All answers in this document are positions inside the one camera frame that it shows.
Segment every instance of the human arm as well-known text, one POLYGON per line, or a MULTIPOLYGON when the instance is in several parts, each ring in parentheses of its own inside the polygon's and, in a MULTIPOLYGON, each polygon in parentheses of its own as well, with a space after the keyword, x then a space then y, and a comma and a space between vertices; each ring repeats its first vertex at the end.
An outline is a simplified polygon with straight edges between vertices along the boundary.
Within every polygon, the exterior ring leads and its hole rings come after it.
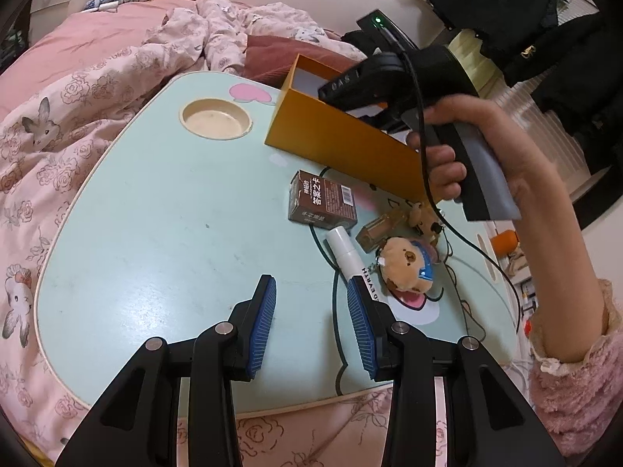
MULTIPOLYGON (((465 121, 480 128, 498 157, 519 207, 515 223, 539 298, 547 356, 578 362, 605 329, 604 300, 562 179, 534 141, 496 104, 465 95, 441 99, 425 113, 429 124, 465 121)), ((419 137, 407 138, 412 147, 419 137)), ((427 150, 432 188, 460 194, 465 167, 448 146, 427 150)))

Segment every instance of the beige oval cup holder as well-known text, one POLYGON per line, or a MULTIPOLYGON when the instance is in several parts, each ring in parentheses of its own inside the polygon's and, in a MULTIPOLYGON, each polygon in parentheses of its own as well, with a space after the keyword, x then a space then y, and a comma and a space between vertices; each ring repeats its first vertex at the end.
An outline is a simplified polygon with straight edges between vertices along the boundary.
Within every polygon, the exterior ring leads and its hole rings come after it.
POLYGON ((237 139, 251 130, 251 117, 235 103, 201 98, 180 110, 180 121, 189 132, 214 140, 237 139))

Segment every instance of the brown plush toy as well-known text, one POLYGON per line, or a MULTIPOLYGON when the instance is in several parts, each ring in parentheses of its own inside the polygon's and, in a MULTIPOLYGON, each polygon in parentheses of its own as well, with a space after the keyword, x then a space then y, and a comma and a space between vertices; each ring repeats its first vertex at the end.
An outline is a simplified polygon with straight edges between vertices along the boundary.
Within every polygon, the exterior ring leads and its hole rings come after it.
POLYGON ((441 222, 429 204, 415 204, 409 213, 409 226, 433 246, 441 234, 441 222))
POLYGON ((432 286, 431 278, 423 278, 426 266, 421 249, 409 239, 387 239, 378 258, 381 276, 391 291, 426 293, 432 286))

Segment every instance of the pink fuzzy sleeve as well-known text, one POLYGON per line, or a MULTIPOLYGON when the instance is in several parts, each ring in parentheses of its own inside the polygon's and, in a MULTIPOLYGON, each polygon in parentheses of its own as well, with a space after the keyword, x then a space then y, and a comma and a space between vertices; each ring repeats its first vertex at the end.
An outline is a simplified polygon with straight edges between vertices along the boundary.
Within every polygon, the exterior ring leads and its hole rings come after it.
POLYGON ((530 393, 537 415, 565 456, 590 449, 610 424, 623 400, 623 328, 612 300, 612 285, 600 281, 609 314, 608 330, 583 361, 561 363, 548 358, 538 312, 532 317, 530 341, 535 362, 530 393))

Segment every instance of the open yellow box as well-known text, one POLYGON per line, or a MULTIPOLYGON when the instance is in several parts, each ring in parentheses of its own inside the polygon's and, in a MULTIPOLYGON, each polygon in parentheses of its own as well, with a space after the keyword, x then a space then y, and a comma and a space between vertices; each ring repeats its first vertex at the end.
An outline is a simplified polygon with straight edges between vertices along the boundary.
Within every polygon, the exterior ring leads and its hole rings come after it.
POLYGON ((317 99, 319 85, 338 73, 298 55, 281 88, 264 143, 327 165, 406 200, 424 201, 417 152, 317 99))

